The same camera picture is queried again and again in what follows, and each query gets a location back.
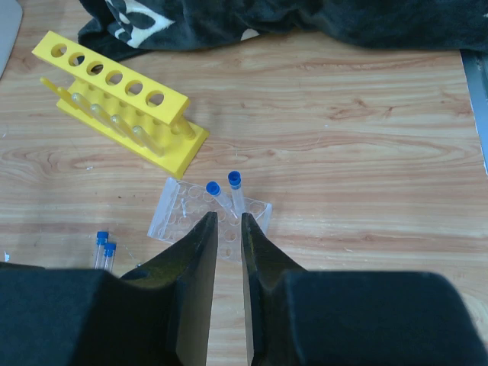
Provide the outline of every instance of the blue tube cap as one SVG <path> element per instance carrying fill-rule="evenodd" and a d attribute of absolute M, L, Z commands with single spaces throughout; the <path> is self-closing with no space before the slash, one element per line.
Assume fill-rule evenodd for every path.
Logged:
<path fill-rule="evenodd" d="M 209 181 L 207 183 L 207 192 L 213 196 L 218 196 L 220 194 L 220 186 L 216 181 Z"/>
<path fill-rule="evenodd" d="M 97 239 L 108 239 L 108 231 L 99 231 L 97 233 Z"/>
<path fill-rule="evenodd" d="M 115 250 L 115 248 L 117 248 L 117 244 L 114 242 L 105 243 L 105 250 Z"/>
<path fill-rule="evenodd" d="M 229 184 L 231 188 L 239 189 L 241 186 L 241 173 L 238 171 L 234 170 L 233 172 L 230 172 L 228 177 L 229 179 Z"/>
<path fill-rule="evenodd" d="M 105 253 L 104 253 L 104 255 L 106 257 L 113 257 L 114 256 L 114 252 L 115 252 L 115 248 L 117 248 L 117 244 L 115 244 L 114 242 L 107 242 L 107 243 L 105 243 L 105 246 L 104 246 Z"/>

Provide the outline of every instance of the clear test tube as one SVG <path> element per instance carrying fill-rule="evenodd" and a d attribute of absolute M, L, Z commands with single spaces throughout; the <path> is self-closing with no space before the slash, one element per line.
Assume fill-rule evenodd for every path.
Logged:
<path fill-rule="evenodd" d="M 230 191 L 232 192 L 234 211 L 237 217 L 241 217 L 246 212 L 246 203 L 244 202 L 244 194 L 241 188 L 241 174 L 238 171 L 233 171 L 229 173 L 227 178 L 229 179 Z"/>
<path fill-rule="evenodd" d="M 207 183 L 207 192 L 215 198 L 215 201 L 217 201 L 229 215 L 237 217 L 232 211 L 232 201 L 225 192 L 222 192 L 216 181 L 209 181 Z"/>
<path fill-rule="evenodd" d="M 112 272 L 116 248 L 117 248 L 117 244 L 115 244 L 114 242 L 108 242 L 105 244 L 103 269 L 107 272 Z"/>
<path fill-rule="evenodd" d="M 104 256 L 104 245 L 107 243 L 108 240 L 108 232 L 106 231 L 99 231 L 97 233 L 97 242 L 95 243 L 95 263 L 93 264 L 93 268 L 101 268 L 102 259 Z"/>

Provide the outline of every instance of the yellow test tube rack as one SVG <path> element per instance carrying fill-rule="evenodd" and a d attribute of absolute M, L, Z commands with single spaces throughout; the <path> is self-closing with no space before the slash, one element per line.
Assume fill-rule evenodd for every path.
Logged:
<path fill-rule="evenodd" d="M 208 132 L 188 122 L 188 97 L 54 32 L 32 53 L 75 77 L 58 108 L 180 179 Z"/>

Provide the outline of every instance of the test tube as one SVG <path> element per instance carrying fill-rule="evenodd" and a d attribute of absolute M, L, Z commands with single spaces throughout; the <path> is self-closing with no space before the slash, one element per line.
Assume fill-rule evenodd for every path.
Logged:
<path fill-rule="evenodd" d="M 93 268 L 101 268 L 103 252 L 104 252 L 104 245 L 107 243 L 108 240 L 108 232 L 106 231 L 99 231 L 97 233 L 97 242 L 95 243 L 95 263 L 93 264 Z"/>
<path fill-rule="evenodd" d="M 105 244 L 103 269 L 107 272 L 112 272 L 112 266 L 114 265 L 115 248 L 117 244 L 114 242 L 108 242 Z"/>
<path fill-rule="evenodd" d="M 216 181 L 209 181 L 207 183 L 207 192 L 215 198 L 215 201 L 217 201 L 228 214 L 237 217 L 232 211 L 232 201 L 225 192 L 222 192 Z"/>
<path fill-rule="evenodd" d="M 234 211 L 237 217 L 241 217 L 246 212 L 246 203 L 244 202 L 244 194 L 241 188 L 241 173 L 238 171 L 230 172 L 227 178 L 229 179 L 230 191 L 232 192 Z"/>

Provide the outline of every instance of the table surface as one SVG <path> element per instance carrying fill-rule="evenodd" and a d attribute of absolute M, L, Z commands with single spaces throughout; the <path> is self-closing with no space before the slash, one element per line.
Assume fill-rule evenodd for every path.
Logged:
<path fill-rule="evenodd" d="M 146 236 L 162 170 L 56 108 L 31 51 L 72 40 L 75 0 L 23 0 L 0 80 L 0 250 L 15 263 L 90 267 L 95 234 L 117 237 L 121 275 L 168 244 Z M 192 100 L 210 137 L 184 180 L 238 169 L 272 202 L 268 237 L 306 268 L 436 271 L 488 341 L 488 184 L 459 52 L 370 51 L 294 32 L 124 62 Z M 242 269 L 217 261 L 208 362 L 246 364 Z"/>

